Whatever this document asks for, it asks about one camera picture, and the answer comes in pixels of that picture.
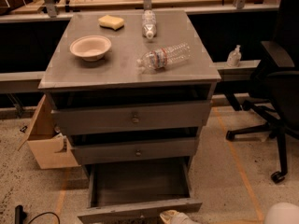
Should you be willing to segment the grey bottom drawer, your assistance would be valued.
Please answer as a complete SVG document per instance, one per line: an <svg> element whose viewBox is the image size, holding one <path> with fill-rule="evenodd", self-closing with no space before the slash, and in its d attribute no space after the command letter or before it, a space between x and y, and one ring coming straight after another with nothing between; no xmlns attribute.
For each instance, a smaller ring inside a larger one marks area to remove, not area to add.
<svg viewBox="0 0 299 224"><path fill-rule="evenodd" d="M188 169L182 158L99 163L91 167L89 207L83 224L157 217L166 210L196 212Z"/></svg>

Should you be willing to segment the grey drawer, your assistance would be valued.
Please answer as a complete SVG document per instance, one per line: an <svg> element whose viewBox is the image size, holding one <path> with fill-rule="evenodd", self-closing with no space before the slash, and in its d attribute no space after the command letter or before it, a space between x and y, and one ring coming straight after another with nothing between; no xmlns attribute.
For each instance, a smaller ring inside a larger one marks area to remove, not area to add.
<svg viewBox="0 0 299 224"><path fill-rule="evenodd" d="M77 135L200 127L210 107L195 101L53 110L52 115L64 134Z"/></svg>
<svg viewBox="0 0 299 224"><path fill-rule="evenodd" d="M78 164L86 165L193 156L197 145L198 139L191 137L79 146L71 151Z"/></svg>
<svg viewBox="0 0 299 224"><path fill-rule="evenodd" d="M166 210L196 212L188 169L182 158L99 163L91 167L89 207L83 224L157 217Z"/></svg>

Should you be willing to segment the grey middle drawer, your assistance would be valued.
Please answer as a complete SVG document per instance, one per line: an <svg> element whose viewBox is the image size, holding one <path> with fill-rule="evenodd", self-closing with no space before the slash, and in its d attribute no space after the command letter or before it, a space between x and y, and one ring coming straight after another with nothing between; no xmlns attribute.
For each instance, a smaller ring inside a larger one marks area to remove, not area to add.
<svg viewBox="0 0 299 224"><path fill-rule="evenodd" d="M79 146L71 151L78 164L86 165L193 156L197 145L198 139L191 137Z"/></svg>

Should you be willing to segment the grey top drawer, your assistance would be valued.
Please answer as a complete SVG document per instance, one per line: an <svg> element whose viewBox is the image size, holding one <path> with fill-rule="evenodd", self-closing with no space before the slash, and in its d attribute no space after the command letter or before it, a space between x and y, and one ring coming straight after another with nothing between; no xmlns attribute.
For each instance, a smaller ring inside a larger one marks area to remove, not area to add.
<svg viewBox="0 0 299 224"><path fill-rule="evenodd" d="M64 134L77 135L200 127L210 107L195 101L53 110L52 115Z"/></svg>

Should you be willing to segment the grey wooden drawer cabinet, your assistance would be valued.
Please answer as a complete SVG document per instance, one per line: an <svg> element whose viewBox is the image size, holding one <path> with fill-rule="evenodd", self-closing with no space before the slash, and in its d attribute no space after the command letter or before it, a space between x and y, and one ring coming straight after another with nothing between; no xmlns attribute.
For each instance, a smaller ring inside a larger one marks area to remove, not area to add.
<svg viewBox="0 0 299 224"><path fill-rule="evenodd" d="M159 11L158 34L148 41L141 32L138 10L122 13L125 25L114 32L98 24L96 13L76 13L65 29L39 89L53 110L207 101L220 75L183 11ZM73 55L70 45L88 35L111 41L111 49L95 62ZM186 42L191 57L158 71L140 73L136 60L149 50ZM142 140L197 138L203 126L161 130L68 135L72 147Z"/></svg>

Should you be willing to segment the open cardboard box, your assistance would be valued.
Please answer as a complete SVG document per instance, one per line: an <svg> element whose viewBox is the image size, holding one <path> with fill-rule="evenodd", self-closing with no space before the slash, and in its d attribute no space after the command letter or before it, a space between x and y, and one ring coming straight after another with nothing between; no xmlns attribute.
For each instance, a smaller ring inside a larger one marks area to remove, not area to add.
<svg viewBox="0 0 299 224"><path fill-rule="evenodd" d="M19 149L23 145L30 148L41 169L79 167L68 139L55 131L50 102L46 96L39 101Z"/></svg>

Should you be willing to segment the clear bottle with red label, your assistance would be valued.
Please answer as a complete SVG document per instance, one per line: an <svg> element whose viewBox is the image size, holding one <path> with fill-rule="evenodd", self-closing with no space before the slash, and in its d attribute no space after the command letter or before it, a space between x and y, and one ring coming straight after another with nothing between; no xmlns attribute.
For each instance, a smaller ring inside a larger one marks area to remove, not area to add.
<svg viewBox="0 0 299 224"><path fill-rule="evenodd" d="M184 63L190 59L191 48L188 43L151 50L136 60L140 73L150 70L160 70L169 65Z"/></svg>

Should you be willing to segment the clear sanitizer pump bottle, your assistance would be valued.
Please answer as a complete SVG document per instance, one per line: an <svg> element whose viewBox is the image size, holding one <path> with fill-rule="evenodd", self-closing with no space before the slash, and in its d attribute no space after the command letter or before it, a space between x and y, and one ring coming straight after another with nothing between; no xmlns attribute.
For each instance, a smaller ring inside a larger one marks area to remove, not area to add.
<svg viewBox="0 0 299 224"><path fill-rule="evenodd" d="M231 51L227 58L227 65L230 67L238 67L241 60L240 46L237 45L233 51Z"/></svg>

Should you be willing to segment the black office chair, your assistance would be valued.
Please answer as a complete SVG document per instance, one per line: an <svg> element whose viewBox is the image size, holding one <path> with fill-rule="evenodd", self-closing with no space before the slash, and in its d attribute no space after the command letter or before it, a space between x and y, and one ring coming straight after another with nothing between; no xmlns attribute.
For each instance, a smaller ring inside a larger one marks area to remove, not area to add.
<svg viewBox="0 0 299 224"><path fill-rule="evenodd" d="M232 130L230 141L239 134L268 132L278 141L280 169L271 174L274 183L288 173L286 138L299 133L299 0L281 0L273 38L263 42L264 56L251 74L249 96L271 103L267 108L246 100L242 108L253 110L265 124Z"/></svg>

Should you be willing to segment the beige paper bowl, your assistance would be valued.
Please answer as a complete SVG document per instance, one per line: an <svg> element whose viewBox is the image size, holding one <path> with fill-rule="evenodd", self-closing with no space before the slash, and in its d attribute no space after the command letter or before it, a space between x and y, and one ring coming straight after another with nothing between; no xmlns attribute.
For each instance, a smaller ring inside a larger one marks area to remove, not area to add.
<svg viewBox="0 0 299 224"><path fill-rule="evenodd" d="M104 36L88 35L75 40L70 45L70 51L84 61L95 62L102 59L111 46L111 41Z"/></svg>

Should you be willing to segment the yellow sponge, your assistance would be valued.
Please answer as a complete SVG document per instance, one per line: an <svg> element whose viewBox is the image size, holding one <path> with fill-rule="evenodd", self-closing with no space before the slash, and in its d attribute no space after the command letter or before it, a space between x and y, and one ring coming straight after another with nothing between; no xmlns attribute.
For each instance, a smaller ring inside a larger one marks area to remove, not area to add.
<svg viewBox="0 0 299 224"><path fill-rule="evenodd" d="M103 16L98 19L101 27L118 30L124 26L124 19L110 15Z"/></svg>

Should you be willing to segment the upright-lying clear water bottle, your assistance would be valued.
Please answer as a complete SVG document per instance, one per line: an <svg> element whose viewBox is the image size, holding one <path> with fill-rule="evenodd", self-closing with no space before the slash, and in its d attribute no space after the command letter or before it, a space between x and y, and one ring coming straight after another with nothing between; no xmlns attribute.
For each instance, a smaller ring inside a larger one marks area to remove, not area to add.
<svg viewBox="0 0 299 224"><path fill-rule="evenodd" d="M151 40L156 36L156 16L152 10L145 10L142 15L142 32L143 36Z"/></svg>

